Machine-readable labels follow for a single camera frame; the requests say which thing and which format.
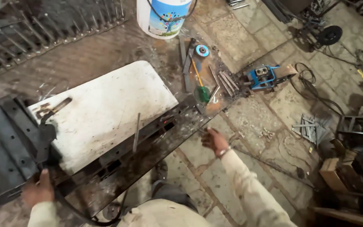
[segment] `metal workbench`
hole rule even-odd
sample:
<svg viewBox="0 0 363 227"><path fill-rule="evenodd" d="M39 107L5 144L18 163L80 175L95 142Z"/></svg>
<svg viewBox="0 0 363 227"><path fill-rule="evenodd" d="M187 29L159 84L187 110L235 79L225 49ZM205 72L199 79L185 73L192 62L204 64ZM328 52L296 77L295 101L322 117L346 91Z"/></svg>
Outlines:
<svg viewBox="0 0 363 227"><path fill-rule="evenodd" d="M186 37L194 37L201 43L205 43L205 40L194 31L189 19L186 19L182 30ZM123 25L105 33L60 46L0 75L0 97L14 94L26 100L27 105L31 105L134 61L146 60L155 68L176 99L181 102L187 94L179 48L177 38L164 41L144 34L134 16ZM216 72L228 71L228 69L215 51L205 58L200 75L206 85L212 89L215 87L215 81L207 69L208 64L211 64ZM201 115L194 109L180 115L172 129L163 134L149 149L128 159L127 163L122 165L104 184L100 182L100 179L93 178L71 192L66 199L80 211L85 211L91 216L96 215L219 111L227 107L229 100L227 96L223 97L217 104L207 106L206 115ZM62 226L83 224L71 215L69 210L61 206L58 206L58 209ZM1 206L0 214L2 212L4 219L11 220L11 226L23 226L29 218L29 210L25 208L20 198Z"/></svg>

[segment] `hand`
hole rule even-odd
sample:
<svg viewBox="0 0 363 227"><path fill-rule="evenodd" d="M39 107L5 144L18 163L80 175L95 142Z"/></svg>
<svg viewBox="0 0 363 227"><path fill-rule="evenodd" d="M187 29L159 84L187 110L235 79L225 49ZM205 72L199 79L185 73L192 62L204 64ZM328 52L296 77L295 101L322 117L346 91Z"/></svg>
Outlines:
<svg viewBox="0 0 363 227"><path fill-rule="evenodd" d="M36 184L34 177L26 182L22 191L22 199L30 208L41 202L54 201L54 188L50 183L48 169L43 169L39 184Z"/></svg>
<svg viewBox="0 0 363 227"><path fill-rule="evenodd" d="M210 127L208 127L206 130L208 133L203 135L201 138L203 147L208 147L214 151L215 157L220 157L221 151L229 149L228 142L226 141L225 137L217 130Z"/></svg>

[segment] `stone floor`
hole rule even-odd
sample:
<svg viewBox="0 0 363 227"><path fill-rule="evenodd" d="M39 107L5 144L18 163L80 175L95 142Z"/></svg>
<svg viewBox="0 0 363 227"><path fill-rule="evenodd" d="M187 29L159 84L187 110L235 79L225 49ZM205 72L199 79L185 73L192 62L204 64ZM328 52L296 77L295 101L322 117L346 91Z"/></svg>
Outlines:
<svg viewBox="0 0 363 227"><path fill-rule="evenodd" d="M320 52L304 51L306 45L292 37L293 22L279 22L260 0L246 0L250 6L232 10L224 0L199 1L194 18L189 23L210 44L219 49L219 55L232 72L238 72L248 63L275 65L302 62L315 72L315 87L323 97L335 101L345 114L357 112L363 105L362 81L356 69ZM341 43L354 53L363 49L363 17L353 9L339 4L325 19L328 24L343 28ZM338 57L355 61L340 44L331 51ZM310 143L291 131L303 113L313 115L320 110L332 116L333 131L338 116L317 101L300 96L290 83L279 86L269 94L235 101L226 112L221 112L206 126L211 126L229 139L233 146L272 161L295 173L296 167L316 173L319 163L317 152L309 152ZM263 136L267 131L272 137ZM306 209L311 204L313 191L291 178L239 153L239 157L259 181L270 191L297 225L303 225ZM199 132L191 136L166 158L169 164L169 183L177 184L194 199L199 213L216 226L242 226L248 220L239 201L234 197L228 178L213 152L200 145ZM146 175L132 190L138 193L139 202L149 198Z"/></svg>

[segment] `white bucket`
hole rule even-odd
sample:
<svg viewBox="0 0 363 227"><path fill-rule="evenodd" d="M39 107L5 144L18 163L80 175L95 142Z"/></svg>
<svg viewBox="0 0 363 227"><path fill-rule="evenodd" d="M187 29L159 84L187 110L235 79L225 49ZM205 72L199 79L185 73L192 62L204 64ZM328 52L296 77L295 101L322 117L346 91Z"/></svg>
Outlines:
<svg viewBox="0 0 363 227"><path fill-rule="evenodd" d="M141 29L148 35L162 40L177 36L184 19L174 22L166 20L183 17L188 14L192 0L149 0L152 8L161 16L155 14L147 0L137 0L137 21Z"/></svg>

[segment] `bucket label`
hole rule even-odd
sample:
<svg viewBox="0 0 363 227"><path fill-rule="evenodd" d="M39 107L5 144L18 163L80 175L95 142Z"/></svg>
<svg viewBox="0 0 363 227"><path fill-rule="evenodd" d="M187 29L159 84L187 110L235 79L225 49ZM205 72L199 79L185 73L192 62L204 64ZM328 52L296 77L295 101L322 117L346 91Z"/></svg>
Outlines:
<svg viewBox="0 0 363 227"><path fill-rule="evenodd" d="M171 36L179 32L182 28L184 19L172 22L168 22L168 20L186 16L190 8L191 1L179 6L169 5L159 2L158 0L152 0L151 4L152 8L154 8L160 15L160 18L151 9L148 31L157 36Z"/></svg>

